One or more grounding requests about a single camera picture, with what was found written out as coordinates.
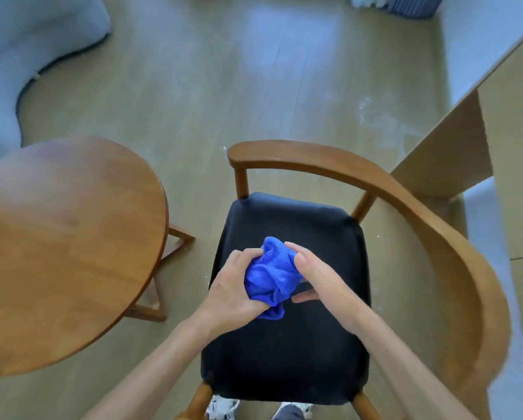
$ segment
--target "chair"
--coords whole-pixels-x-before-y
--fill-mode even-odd
[[[487,261],[459,232],[387,172],[354,153],[301,141],[244,141],[227,152],[235,170],[235,201],[219,242],[212,280],[233,249],[259,246],[265,236],[294,241],[331,265],[370,304],[369,270],[359,224],[380,197],[417,233],[447,293],[452,344],[440,379],[464,405],[475,402],[500,371],[510,340],[508,307]],[[248,169],[289,169],[363,190],[353,213],[331,206],[249,193]],[[214,340],[202,352],[203,383],[177,419],[203,418],[213,393],[246,400],[351,402],[362,420],[380,416],[363,392],[369,354],[321,304],[289,305],[279,321],[254,320]],[[309,328],[302,326],[309,323]]]

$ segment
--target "foot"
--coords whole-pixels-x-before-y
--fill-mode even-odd
[[[312,407],[314,404],[305,404],[304,402],[281,402],[279,409],[273,415],[272,419],[275,418],[275,416],[281,410],[281,408],[286,407],[287,405],[294,405],[295,407],[300,409],[306,420],[312,417]]]
[[[209,420],[235,420],[234,410],[240,403],[239,399],[227,399],[213,395],[205,414]]]

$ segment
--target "blue microfiber cloth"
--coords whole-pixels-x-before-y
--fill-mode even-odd
[[[251,261],[246,269],[244,287],[250,299],[270,306],[258,318],[280,320],[285,314],[283,301],[291,297],[302,275],[294,266],[296,253],[281,240],[266,237],[262,249],[263,255]]]

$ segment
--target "hand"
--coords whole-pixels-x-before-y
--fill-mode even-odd
[[[244,288],[246,268],[262,254],[260,248],[234,250],[217,274],[207,297],[193,315],[208,328],[209,341],[248,324],[269,308],[264,302],[251,300]]]
[[[357,319],[353,317],[353,313],[358,306],[366,307],[363,300],[345,284],[333,268],[306,247],[291,242],[285,242],[285,246],[297,253],[294,257],[294,266],[314,287],[294,295],[291,298],[293,303],[321,300],[345,330],[355,333]]]

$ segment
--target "black upholstery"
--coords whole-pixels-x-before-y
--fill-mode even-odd
[[[211,282],[232,250],[260,247],[267,236],[312,250],[370,304],[361,227],[342,209],[259,192],[232,204]],[[244,400],[344,404],[368,371],[361,342],[320,302],[286,301],[283,319],[256,319],[211,342],[201,356],[203,380],[215,394]]]

